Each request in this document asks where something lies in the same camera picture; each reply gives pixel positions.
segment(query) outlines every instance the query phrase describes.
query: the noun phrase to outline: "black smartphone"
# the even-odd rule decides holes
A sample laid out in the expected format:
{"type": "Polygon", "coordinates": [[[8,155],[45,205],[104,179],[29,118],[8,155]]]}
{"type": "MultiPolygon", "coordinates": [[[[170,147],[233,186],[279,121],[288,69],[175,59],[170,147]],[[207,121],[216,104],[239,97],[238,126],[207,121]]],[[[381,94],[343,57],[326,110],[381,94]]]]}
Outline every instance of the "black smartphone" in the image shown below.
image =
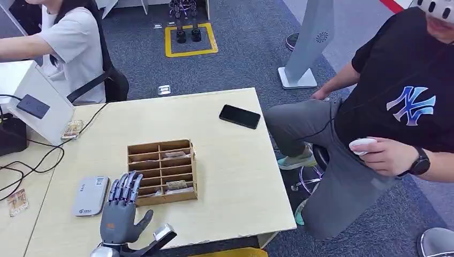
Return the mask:
{"type": "Polygon", "coordinates": [[[219,114],[219,119],[254,130],[259,124],[260,114],[226,104],[219,114]]]}

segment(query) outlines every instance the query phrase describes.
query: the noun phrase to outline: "ny logo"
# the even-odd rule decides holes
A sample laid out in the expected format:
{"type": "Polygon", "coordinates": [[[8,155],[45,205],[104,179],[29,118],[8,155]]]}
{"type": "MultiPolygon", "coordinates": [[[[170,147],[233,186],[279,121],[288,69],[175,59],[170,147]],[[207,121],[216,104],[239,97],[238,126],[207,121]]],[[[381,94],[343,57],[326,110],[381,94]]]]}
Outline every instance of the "ny logo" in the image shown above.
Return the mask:
{"type": "Polygon", "coordinates": [[[424,91],[427,90],[427,87],[404,87],[402,94],[395,99],[386,104],[386,110],[390,110],[396,106],[401,101],[404,101],[404,107],[398,111],[396,114],[393,114],[394,117],[400,121],[403,115],[407,115],[407,126],[417,126],[418,119],[423,114],[434,114],[434,108],[436,101],[436,96],[432,96],[430,99],[421,102],[414,102],[414,100],[424,91]]]}

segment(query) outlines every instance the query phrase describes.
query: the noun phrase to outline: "wooden compartment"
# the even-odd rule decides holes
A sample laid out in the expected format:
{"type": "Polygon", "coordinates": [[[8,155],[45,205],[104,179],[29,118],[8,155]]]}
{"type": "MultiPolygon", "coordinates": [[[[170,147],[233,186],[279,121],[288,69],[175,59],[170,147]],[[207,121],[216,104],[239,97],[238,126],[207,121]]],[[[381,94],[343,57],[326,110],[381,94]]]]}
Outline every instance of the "wooden compartment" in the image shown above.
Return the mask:
{"type": "Polygon", "coordinates": [[[197,199],[195,153],[189,140],[128,146],[127,154],[128,171],[143,174],[138,206],[197,199]],[[185,185],[193,191],[175,191],[175,186],[185,185]]]}

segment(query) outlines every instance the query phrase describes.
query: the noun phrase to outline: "black cable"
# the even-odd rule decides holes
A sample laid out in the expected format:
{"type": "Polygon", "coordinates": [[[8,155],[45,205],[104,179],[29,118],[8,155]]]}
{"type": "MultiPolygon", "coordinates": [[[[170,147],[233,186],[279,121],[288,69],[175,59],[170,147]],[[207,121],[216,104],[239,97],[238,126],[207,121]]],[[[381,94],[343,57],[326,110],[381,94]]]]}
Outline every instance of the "black cable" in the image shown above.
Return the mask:
{"type": "MultiPolygon", "coordinates": [[[[80,134],[81,134],[81,133],[82,133],[82,132],[83,132],[83,131],[92,123],[92,122],[93,122],[93,120],[95,119],[95,117],[101,112],[102,109],[104,109],[104,107],[107,106],[107,104],[108,104],[108,102],[105,103],[101,108],[99,108],[99,110],[92,116],[92,118],[90,119],[90,121],[82,128],[82,130],[80,130],[80,132],[79,132],[80,134]]],[[[23,181],[28,175],[30,175],[32,172],[36,172],[36,173],[46,173],[46,172],[48,172],[48,171],[50,171],[50,170],[56,168],[56,167],[60,164],[60,162],[63,160],[63,157],[65,156],[65,150],[62,148],[62,146],[63,146],[64,144],[68,143],[69,141],[72,141],[72,140],[73,140],[73,139],[68,139],[68,140],[62,142],[61,144],[59,144],[58,146],[54,146],[54,145],[49,145],[49,144],[47,144],[47,143],[41,143],[41,142],[37,142],[37,141],[31,140],[31,139],[27,139],[27,141],[30,141],[30,142],[33,142],[33,143],[37,143],[37,144],[43,145],[43,146],[53,147],[53,149],[51,149],[50,151],[48,151],[48,152],[44,155],[44,157],[41,158],[41,160],[39,161],[39,163],[38,163],[34,168],[31,167],[31,166],[29,166],[29,165],[27,165],[27,164],[25,164],[25,163],[23,163],[23,162],[20,162],[20,161],[14,161],[14,162],[12,162],[12,163],[7,164],[6,166],[0,166],[0,170],[2,170],[2,169],[12,170],[12,171],[16,171],[16,172],[20,173],[20,175],[21,175],[20,178],[19,178],[18,180],[16,180],[15,182],[12,182],[10,185],[8,185],[8,186],[6,186],[6,187],[4,187],[4,188],[0,188],[0,192],[1,192],[1,191],[3,191],[3,190],[6,190],[7,188],[9,188],[9,187],[11,187],[11,186],[17,184],[17,186],[14,188],[14,190],[13,190],[10,194],[8,194],[7,196],[1,198],[0,201],[5,200],[5,199],[8,198],[9,196],[11,196],[13,193],[15,193],[16,190],[19,188],[20,184],[22,183],[22,181],[23,181]],[[56,150],[56,149],[60,149],[60,150],[62,151],[62,155],[61,155],[60,158],[58,159],[57,163],[55,163],[55,165],[53,165],[51,168],[49,168],[49,169],[47,169],[47,170],[38,171],[37,169],[38,169],[39,166],[44,162],[44,160],[46,159],[46,157],[49,156],[49,154],[51,154],[51,153],[52,153],[54,150],[56,150]],[[29,168],[30,171],[29,171],[28,173],[24,174],[24,172],[21,171],[21,170],[9,168],[9,166],[14,165],[14,164],[22,164],[23,166],[29,168]]]]}
{"type": "MultiPolygon", "coordinates": [[[[368,103],[372,102],[373,100],[377,99],[378,97],[380,97],[380,96],[386,94],[387,92],[391,91],[391,89],[393,89],[393,88],[399,86],[400,84],[402,84],[402,83],[405,82],[406,80],[409,80],[409,79],[411,79],[412,77],[418,75],[418,74],[419,74],[420,72],[422,72],[423,70],[429,68],[429,67],[438,59],[438,57],[439,57],[441,54],[443,54],[445,51],[447,51],[448,48],[449,48],[450,46],[452,46],[453,44],[454,44],[454,41],[452,41],[451,43],[447,44],[447,46],[444,47],[442,50],[438,51],[438,53],[435,54],[434,58],[432,58],[432,60],[430,60],[430,62],[428,62],[426,65],[424,65],[421,69],[419,69],[419,70],[417,70],[417,71],[411,73],[410,75],[404,77],[403,79],[399,80],[399,81],[398,81],[397,83],[395,83],[394,85],[388,87],[385,91],[383,91],[383,92],[381,92],[381,93],[379,93],[379,94],[377,94],[377,95],[371,97],[371,98],[370,98],[369,100],[367,100],[366,102],[364,102],[364,103],[362,103],[362,104],[360,104],[360,105],[357,105],[357,106],[351,108],[350,110],[341,112],[341,113],[339,113],[339,114],[337,114],[337,115],[345,115],[345,114],[347,114],[347,113],[349,113],[349,112],[351,112],[351,111],[353,111],[353,110],[356,110],[357,108],[363,107],[363,106],[367,105],[368,103]]],[[[307,136],[302,137],[302,138],[297,138],[297,139],[295,139],[295,141],[305,140],[306,138],[310,138],[310,137],[313,137],[313,136],[315,136],[315,135],[318,135],[318,134],[322,133],[334,119],[335,119],[335,117],[329,119],[329,121],[326,122],[325,126],[324,126],[320,131],[317,131],[317,132],[315,132],[315,133],[313,133],[313,134],[311,134],[311,135],[307,135],[307,136]]]]}
{"type": "MultiPolygon", "coordinates": [[[[17,97],[15,95],[0,94],[0,96],[7,96],[7,97],[15,98],[19,101],[22,101],[22,98],[17,97]]],[[[2,121],[3,121],[3,110],[2,110],[2,106],[0,105],[0,123],[2,123],[2,121]]]]}

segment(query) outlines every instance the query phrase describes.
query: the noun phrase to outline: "black hair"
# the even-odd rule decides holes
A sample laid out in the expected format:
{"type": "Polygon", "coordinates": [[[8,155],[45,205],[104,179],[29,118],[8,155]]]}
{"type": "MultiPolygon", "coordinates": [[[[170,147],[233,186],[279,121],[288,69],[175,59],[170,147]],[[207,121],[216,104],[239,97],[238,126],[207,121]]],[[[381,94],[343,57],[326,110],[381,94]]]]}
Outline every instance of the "black hair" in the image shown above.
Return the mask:
{"type": "MultiPolygon", "coordinates": [[[[55,18],[54,25],[57,24],[65,15],[72,11],[73,9],[77,7],[85,7],[88,9],[91,13],[93,13],[93,2],[92,0],[63,0],[62,6],[60,6],[60,10],[58,11],[57,17],[55,18]]],[[[55,56],[50,55],[50,62],[52,63],[53,66],[56,66],[57,64],[57,58],[55,56]]]]}

